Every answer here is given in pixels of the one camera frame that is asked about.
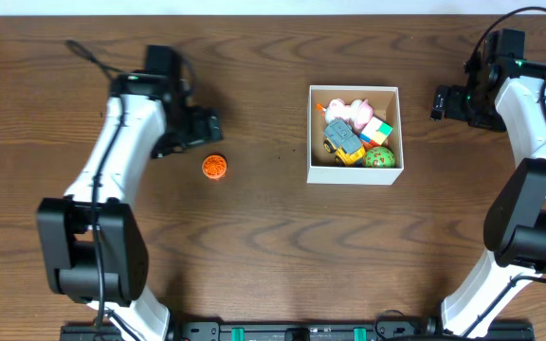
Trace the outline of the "pink white toy figure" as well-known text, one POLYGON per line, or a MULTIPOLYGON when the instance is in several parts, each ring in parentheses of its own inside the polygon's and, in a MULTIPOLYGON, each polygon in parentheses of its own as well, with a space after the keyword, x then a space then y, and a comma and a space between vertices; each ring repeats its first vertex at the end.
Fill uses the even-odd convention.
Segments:
POLYGON ((374 114, 373 107, 366 99, 355 99, 350 104, 342 99, 332 99, 326 107, 318 103, 316 108, 321 111, 327 124, 341 119, 358 133, 367 126, 374 114))

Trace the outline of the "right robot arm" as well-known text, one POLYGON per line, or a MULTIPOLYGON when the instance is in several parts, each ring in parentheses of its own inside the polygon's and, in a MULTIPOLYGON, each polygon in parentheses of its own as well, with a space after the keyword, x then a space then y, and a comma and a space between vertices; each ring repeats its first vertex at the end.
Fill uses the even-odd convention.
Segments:
POLYGON ((516 169, 488 209, 485 249, 441 303, 441 328, 483 338, 502 309, 532 282, 546 283, 546 65, 527 61, 525 34, 489 32, 465 63, 464 86, 439 86, 431 119, 507 133, 516 169))

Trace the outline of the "colourful puzzle cube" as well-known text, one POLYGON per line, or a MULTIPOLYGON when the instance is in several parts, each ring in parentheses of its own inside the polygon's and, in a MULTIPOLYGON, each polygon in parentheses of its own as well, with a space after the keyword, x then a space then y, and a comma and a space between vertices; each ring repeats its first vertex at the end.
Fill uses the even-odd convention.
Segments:
POLYGON ((377 117, 372 117, 361 130, 359 138, 366 144, 377 147, 384 144, 391 132, 392 126, 377 117))

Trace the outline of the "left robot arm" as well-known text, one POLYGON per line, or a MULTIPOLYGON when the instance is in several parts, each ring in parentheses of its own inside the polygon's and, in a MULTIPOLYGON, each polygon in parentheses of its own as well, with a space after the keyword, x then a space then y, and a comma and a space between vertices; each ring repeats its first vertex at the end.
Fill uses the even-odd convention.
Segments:
POLYGON ((76 41, 76 55, 110 81, 100 136, 61 198, 36 212, 50 290, 97 313, 87 337, 172 340, 170 310, 148 288, 149 256, 133 213, 152 159, 222 139, 219 113, 190 103, 191 64, 171 46, 149 45, 142 68, 124 72, 76 41))

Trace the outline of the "orange patterned ball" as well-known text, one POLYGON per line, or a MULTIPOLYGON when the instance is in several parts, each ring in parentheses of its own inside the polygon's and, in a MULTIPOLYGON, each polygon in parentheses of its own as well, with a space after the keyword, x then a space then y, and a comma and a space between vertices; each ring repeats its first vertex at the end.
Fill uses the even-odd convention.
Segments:
POLYGON ((224 156, 211 154, 203 160, 201 170, 208 179, 218 181, 226 176, 228 163, 224 156))

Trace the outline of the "green number ball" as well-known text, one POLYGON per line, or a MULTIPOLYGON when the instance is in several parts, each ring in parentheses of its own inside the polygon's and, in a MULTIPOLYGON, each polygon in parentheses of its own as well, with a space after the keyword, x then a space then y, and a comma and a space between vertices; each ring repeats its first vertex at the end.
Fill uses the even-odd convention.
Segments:
POLYGON ((378 146, 366 152, 363 157, 363 164, 367 168, 394 168, 396 158, 389 148, 378 146))

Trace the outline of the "grey yellow toy truck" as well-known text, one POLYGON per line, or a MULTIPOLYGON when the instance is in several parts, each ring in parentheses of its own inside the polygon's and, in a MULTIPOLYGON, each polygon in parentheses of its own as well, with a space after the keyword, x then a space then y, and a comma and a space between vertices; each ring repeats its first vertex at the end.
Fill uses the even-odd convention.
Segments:
POLYGON ((361 167, 366 154, 365 147, 350 125, 340 118, 334 119, 324 130, 323 147, 335 156, 340 167, 361 167))

